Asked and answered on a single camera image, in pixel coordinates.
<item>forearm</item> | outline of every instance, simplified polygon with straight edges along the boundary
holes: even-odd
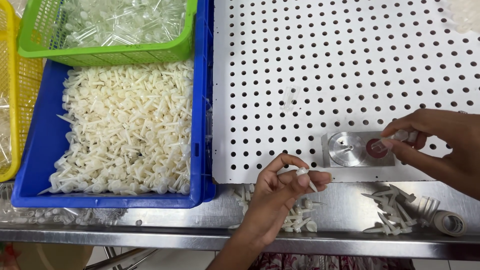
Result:
[[[261,251],[262,248],[250,244],[241,234],[235,233],[207,270],[246,270]]]

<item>right hand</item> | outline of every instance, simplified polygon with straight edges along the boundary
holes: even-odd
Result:
[[[480,200],[480,115],[419,109],[388,124],[381,136],[391,136],[401,129],[418,130],[419,135],[414,147],[397,140],[382,140],[397,159]],[[419,152],[432,135],[445,141],[452,153],[437,158]]]

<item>floral fabric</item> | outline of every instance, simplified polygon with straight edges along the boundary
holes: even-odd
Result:
[[[411,259],[262,253],[249,270],[415,270]]]

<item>roll of tape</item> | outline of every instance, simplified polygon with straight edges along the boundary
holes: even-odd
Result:
[[[467,223],[462,216],[449,211],[438,211],[433,222],[439,231],[451,236],[462,236],[467,231]]]

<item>floor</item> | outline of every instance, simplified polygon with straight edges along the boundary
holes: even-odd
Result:
[[[117,254],[127,252],[132,248],[116,247]],[[204,270],[214,259],[215,251],[195,251],[162,249],[137,267],[137,270]],[[96,246],[88,265],[107,259],[103,247]],[[127,268],[133,262],[123,263]],[[413,260],[416,270],[467,270],[480,269],[480,262],[476,261],[448,261],[448,260]]]

